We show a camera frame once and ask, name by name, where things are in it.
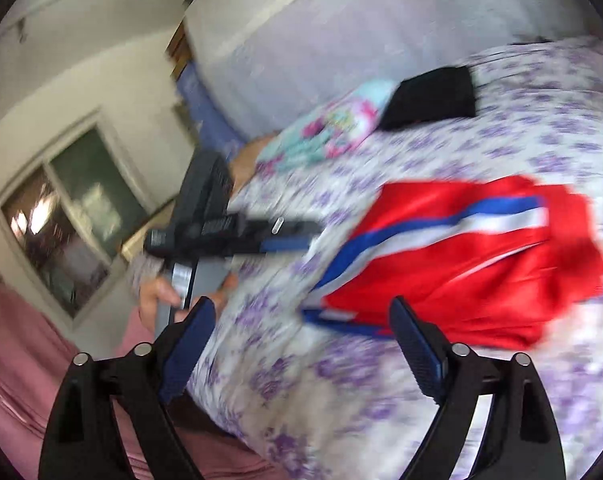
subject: red garment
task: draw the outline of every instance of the red garment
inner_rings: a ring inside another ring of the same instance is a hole
[[[521,215],[499,212],[490,217],[473,209],[480,203],[512,200],[538,200],[540,205],[525,212],[535,213],[537,223],[518,228],[511,220]],[[464,210],[469,211],[466,216],[460,213]],[[426,222],[428,228],[432,219],[442,218],[453,218],[446,228],[457,229],[448,238],[416,246],[410,238],[415,231],[402,232],[409,250],[400,245],[392,253],[388,243],[378,250],[376,241],[377,253],[368,256],[354,278],[337,282],[338,269],[325,275],[318,284],[324,290],[316,287],[309,298],[313,293],[314,301],[321,296],[321,309],[347,313],[350,323],[380,326],[387,333],[390,301],[404,296],[418,316],[437,324],[450,341],[522,349],[537,342],[545,323],[572,303],[603,292],[603,254],[591,237],[587,199],[566,186],[541,186],[523,176],[487,184],[387,184],[344,247],[400,225]],[[477,218],[478,224],[464,228]],[[515,227],[491,230],[486,218],[511,221]],[[329,280],[339,288],[326,289]]]

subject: black garment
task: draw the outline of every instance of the black garment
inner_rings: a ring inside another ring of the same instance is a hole
[[[377,130],[402,130],[418,122],[474,116],[470,70],[467,66],[445,66],[402,81]]]

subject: window frame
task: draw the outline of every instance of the window frame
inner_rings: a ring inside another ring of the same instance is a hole
[[[150,216],[153,211],[158,208],[158,204],[152,198],[152,195],[149,192],[149,187],[144,182],[143,176],[134,165],[130,154],[126,151],[125,147],[123,147],[114,126],[105,116],[104,112],[100,109],[89,113],[87,116],[71,124],[61,133],[53,137],[50,142],[48,142],[41,150],[35,153],[35,155],[32,156],[32,158],[26,164],[21,166],[19,170],[13,174],[13,176],[6,183],[5,187],[3,187],[3,189],[0,191],[0,229],[2,230],[6,240],[8,240],[9,248],[13,253],[13,256],[15,256],[20,263],[20,267],[26,273],[28,279],[34,284],[35,288],[40,292],[40,294],[47,299],[47,303],[56,311],[56,314],[61,320],[63,320],[64,325],[66,325],[66,328],[69,330],[75,330],[83,323],[83,321],[86,320],[86,317],[88,317],[91,311],[104,300],[105,296],[120,281],[126,272],[126,263],[123,258],[119,254],[115,256],[115,258],[110,258],[101,248],[101,246],[99,246],[99,243],[93,234],[86,232],[86,230],[81,227],[81,222],[78,222],[74,217],[72,213],[73,208],[69,207],[70,198],[51,164],[51,161],[57,155],[59,155],[73,142],[78,140],[83,134],[88,133],[92,128],[95,128],[98,131],[99,137],[108,150],[108,153],[110,154],[113,163],[117,167],[117,170],[120,172],[124,182],[129,187],[144,211],[146,211],[146,213]],[[15,193],[17,188],[21,186],[24,181],[35,170],[37,170],[37,168],[42,168],[44,174],[50,180],[56,192],[59,194],[64,211],[69,217],[69,220],[75,228],[77,234],[89,246],[91,251],[93,251],[94,254],[108,267],[108,277],[90,297],[86,304],[79,310],[75,317],[71,317],[70,314],[64,310],[59,301],[57,301],[54,295],[48,290],[40,275],[35,270],[35,267],[29,261],[28,257],[22,250],[22,247],[19,245],[18,240],[15,238],[15,235],[13,234],[2,211],[2,206],[6,203],[9,197]]]

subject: pink fabric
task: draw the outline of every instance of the pink fabric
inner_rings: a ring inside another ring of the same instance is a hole
[[[152,335],[142,326],[135,310],[118,354],[144,340],[152,340]],[[77,352],[42,314],[0,285],[0,447],[24,480],[37,479],[48,415]],[[128,415],[117,405],[115,413],[135,476],[151,479]],[[236,439],[182,430],[178,433],[208,479],[286,478]]]

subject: window pane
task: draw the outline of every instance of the window pane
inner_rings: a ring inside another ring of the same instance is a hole
[[[51,166],[70,196],[74,216],[111,258],[147,214],[93,128],[57,155]]]
[[[75,317],[108,269],[73,228],[42,168],[6,200],[2,212],[48,290]]]

